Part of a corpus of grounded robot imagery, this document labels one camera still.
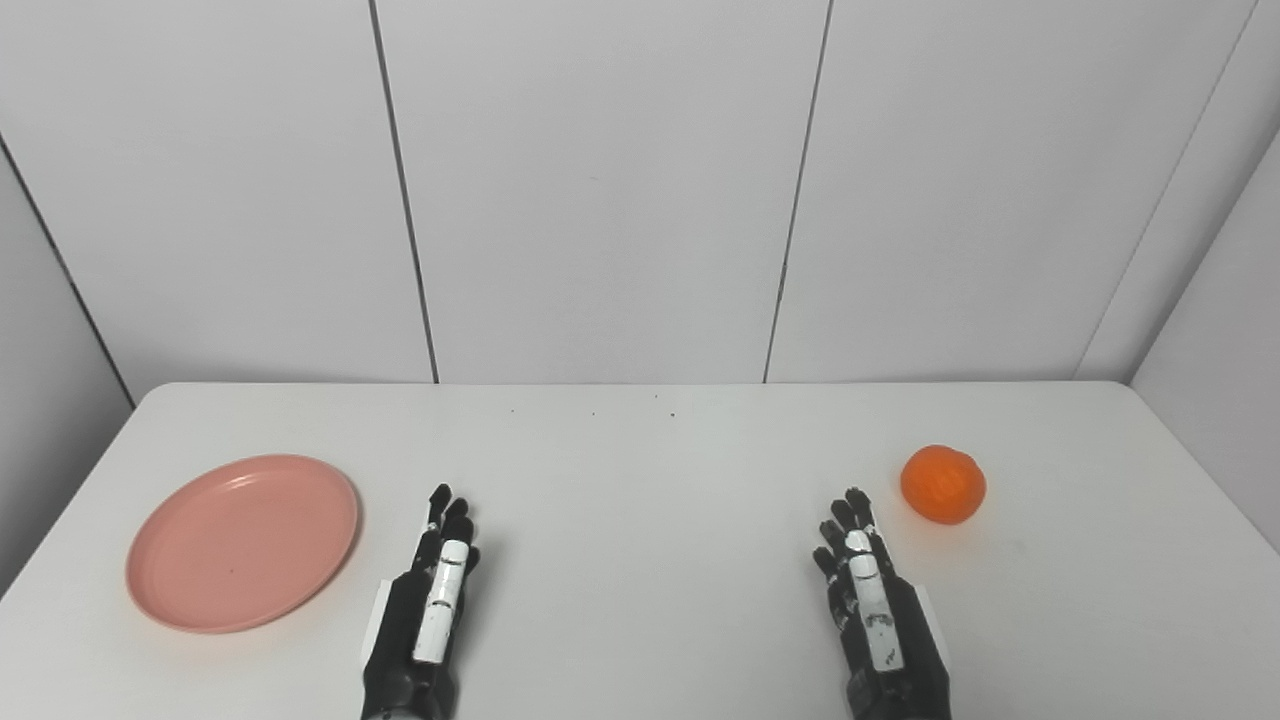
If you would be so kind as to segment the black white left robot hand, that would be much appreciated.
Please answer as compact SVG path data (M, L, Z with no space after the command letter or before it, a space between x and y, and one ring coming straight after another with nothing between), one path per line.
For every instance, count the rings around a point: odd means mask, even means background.
M474 537L467 500L439 484L412 562L390 583L383 605L362 673L362 719L454 716L453 634L480 559Z

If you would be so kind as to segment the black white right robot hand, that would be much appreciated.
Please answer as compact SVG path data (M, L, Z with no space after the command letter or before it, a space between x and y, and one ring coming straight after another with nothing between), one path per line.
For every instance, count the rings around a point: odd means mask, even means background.
M850 678L855 719L950 719L950 675L916 587L897 573L870 498L850 487L813 552Z

